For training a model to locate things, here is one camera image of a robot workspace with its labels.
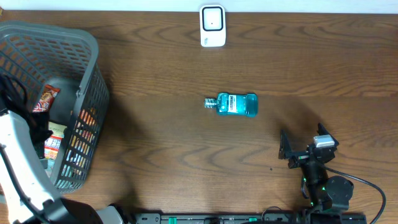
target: plastic basket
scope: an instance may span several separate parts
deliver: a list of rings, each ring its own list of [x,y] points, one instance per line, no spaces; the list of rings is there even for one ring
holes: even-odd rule
[[[28,109],[39,101],[46,84],[61,89],[50,109],[50,120],[68,127],[50,176],[61,193],[84,184],[108,109],[109,91],[97,58],[98,44],[85,31],[0,23],[0,73],[14,75],[25,85]]]

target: white wall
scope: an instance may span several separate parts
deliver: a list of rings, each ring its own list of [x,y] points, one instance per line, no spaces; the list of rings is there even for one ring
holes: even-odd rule
[[[398,0],[1,0],[3,9],[182,11],[220,3],[229,12],[398,13]]]

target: wooden table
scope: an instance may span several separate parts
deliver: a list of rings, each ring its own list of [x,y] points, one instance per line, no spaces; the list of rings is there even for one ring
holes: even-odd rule
[[[278,160],[279,131],[305,149],[322,122],[340,141],[328,166],[380,186],[380,223],[398,222],[398,16],[228,13],[227,43],[200,45],[199,13],[4,11],[87,30],[111,92],[85,186],[103,208],[262,212],[308,205],[300,169]],[[219,92],[255,92],[259,114],[218,116]],[[372,220],[375,189],[353,181],[350,212]],[[0,206],[6,222],[6,206]]]

